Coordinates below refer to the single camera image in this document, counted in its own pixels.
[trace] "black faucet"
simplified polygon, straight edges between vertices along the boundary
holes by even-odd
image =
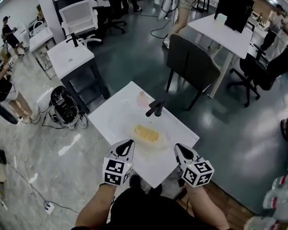
[[[77,42],[77,38],[75,33],[70,33],[69,35],[67,35],[66,37],[71,36],[71,39],[68,39],[66,42],[68,43],[69,41],[73,41],[73,44],[75,45],[75,47],[78,47],[78,42]]]
[[[153,101],[149,104],[150,110],[146,113],[147,117],[150,117],[151,114],[155,113],[156,117],[160,117],[162,114],[162,108],[165,101]]]

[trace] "white wall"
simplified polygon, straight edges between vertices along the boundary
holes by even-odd
[[[5,0],[0,5],[0,46],[3,44],[2,19],[4,16],[10,16],[9,26],[17,27],[18,23],[26,25],[37,17],[38,0]]]

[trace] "computer monitor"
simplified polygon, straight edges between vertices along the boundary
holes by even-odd
[[[254,7],[253,0],[219,0],[215,18],[219,13],[226,15],[225,25],[242,33]]]

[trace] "gray concrete floor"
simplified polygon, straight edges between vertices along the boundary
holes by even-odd
[[[139,5],[144,9],[142,14],[158,15],[159,0],[140,0]],[[190,21],[207,15],[194,10]],[[167,21],[132,13],[122,19],[128,23],[126,34],[112,29],[103,46],[91,46],[102,76],[114,92],[134,81],[154,98],[164,96],[170,72],[166,66],[167,50],[150,31]],[[165,36],[171,27],[172,21],[154,34]],[[188,27],[181,34],[193,41],[197,36]],[[253,42],[262,40],[254,34]],[[204,36],[200,44],[207,48],[210,42]],[[215,58],[216,63],[222,66],[226,55],[223,48]],[[240,69],[238,58],[231,67]],[[238,81],[237,76],[228,72],[214,99],[202,96],[190,112],[185,108],[196,90],[174,78],[166,108],[199,135],[194,149],[213,164],[216,170],[213,181],[254,213],[261,213],[264,195],[272,181],[286,173],[288,143],[281,135],[279,123],[288,117],[288,74],[275,81],[270,91],[259,90],[258,101],[251,93],[251,104],[245,108],[243,87],[226,90],[227,83]]]

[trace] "checkered chair back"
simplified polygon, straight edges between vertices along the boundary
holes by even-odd
[[[167,66],[200,92],[220,76],[209,52],[179,34],[170,36]]]

